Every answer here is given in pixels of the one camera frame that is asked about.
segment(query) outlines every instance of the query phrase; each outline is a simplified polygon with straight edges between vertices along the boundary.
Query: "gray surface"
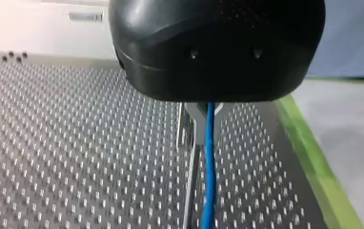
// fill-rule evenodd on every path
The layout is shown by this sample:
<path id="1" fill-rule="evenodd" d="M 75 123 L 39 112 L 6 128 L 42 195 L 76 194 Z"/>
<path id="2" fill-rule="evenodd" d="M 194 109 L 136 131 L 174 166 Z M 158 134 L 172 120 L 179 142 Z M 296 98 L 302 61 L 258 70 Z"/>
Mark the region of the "gray surface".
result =
<path id="1" fill-rule="evenodd" d="M 364 76 L 364 0 L 325 0 L 324 34 L 309 74 Z"/>
<path id="2" fill-rule="evenodd" d="M 180 227 L 189 155 L 175 148 L 178 107 L 117 69 L 0 61 L 0 227 Z M 235 106 L 219 143 L 217 228 L 325 227 L 271 104 Z"/>
<path id="3" fill-rule="evenodd" d="M 364 224 L 364 85 L 306 80 L 293 97 Z"/>

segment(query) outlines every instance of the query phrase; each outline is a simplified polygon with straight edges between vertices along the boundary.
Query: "green tape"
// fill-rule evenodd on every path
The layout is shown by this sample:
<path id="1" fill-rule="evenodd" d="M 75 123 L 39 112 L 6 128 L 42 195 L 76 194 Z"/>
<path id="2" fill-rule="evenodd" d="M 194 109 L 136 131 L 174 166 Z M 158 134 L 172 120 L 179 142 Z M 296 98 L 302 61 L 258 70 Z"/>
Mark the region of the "green tape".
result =
<path id="1" fill-rule="evenodd" d="M 364 228 L 293 98 L 283 97 L 276 101 L 276 106 L 328 227 Z"/>
<path id="2" fill-rule="evenodd" d="M 339 83 L 354 83 L 364 84 L 364 79 L 341 79 L 341 78 L 329 78 L 329 77 L 307 77 L 306 80 L 320 80 L 320 81 L 333 81 Z"/>

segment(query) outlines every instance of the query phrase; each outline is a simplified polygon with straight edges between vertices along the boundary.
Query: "metal rod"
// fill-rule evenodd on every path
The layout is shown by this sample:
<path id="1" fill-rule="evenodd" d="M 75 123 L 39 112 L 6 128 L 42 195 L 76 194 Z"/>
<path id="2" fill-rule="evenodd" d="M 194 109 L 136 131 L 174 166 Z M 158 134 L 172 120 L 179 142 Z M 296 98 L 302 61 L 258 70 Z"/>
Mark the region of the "metal rod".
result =
<path id="1" fill-rule="evenodd" d="M 176 132 L 176 147 L 179 149 L 184 145 L 183 141 L 183 128 L 185 124 L 186 111 L 183 106 L 183 103 L 179 104 L 179 113 L 178 113 L 178 130 Z"/>
<path id="2" fill-rule="evenodd" d="M 189 164 L 189 174 L 188 174 L 188 185 L 186 189 L 185 197 L 185 210 L 183 216 L 183 229 L 191 229 L 192 223 L 192 212 L 193 212 L 193 202 L 194 202 L 194 190 L 196 186 L 197 170 L 199 165 L 199 156 L 201 147 L 193 144 L 191 152 L 191 160 Z"/>

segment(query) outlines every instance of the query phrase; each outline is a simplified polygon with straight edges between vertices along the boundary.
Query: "metal bracket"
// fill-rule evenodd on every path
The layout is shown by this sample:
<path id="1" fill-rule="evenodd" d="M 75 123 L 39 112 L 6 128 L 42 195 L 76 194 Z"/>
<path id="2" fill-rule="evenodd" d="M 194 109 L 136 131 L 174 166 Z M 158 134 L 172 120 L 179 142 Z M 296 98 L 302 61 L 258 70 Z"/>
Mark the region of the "metal bracket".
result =
<path id="1" fill-rule="evenodd" d="M 233 103 L 216 105 L 214 111 L 214 144 L 217 144 L 220 137 L 221 122 L 224 115 L 230 111 L 233 105 Z M 185 103 L 184 106 L 181 105 L 178 122 L 177 147 L 192 146 L 183 219 L 183 229 L 190 229 L 199 156 L 206 144 L 207 104 Z"/>

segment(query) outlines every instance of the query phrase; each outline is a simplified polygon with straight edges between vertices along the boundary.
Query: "white wall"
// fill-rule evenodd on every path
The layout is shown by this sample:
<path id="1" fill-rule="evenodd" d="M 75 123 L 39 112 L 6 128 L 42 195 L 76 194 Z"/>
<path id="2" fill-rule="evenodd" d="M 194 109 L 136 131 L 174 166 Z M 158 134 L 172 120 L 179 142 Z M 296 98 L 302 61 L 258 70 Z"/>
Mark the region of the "white wall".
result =
<path id="1" fill-rule="evenodd" d="M 69 1 L 0 0 L 0 52 L 113 59 L 107 1 Z M 102 23 L 71 21 L 69 13 L 75 11 L 103 12 L 104 19 Z"/>

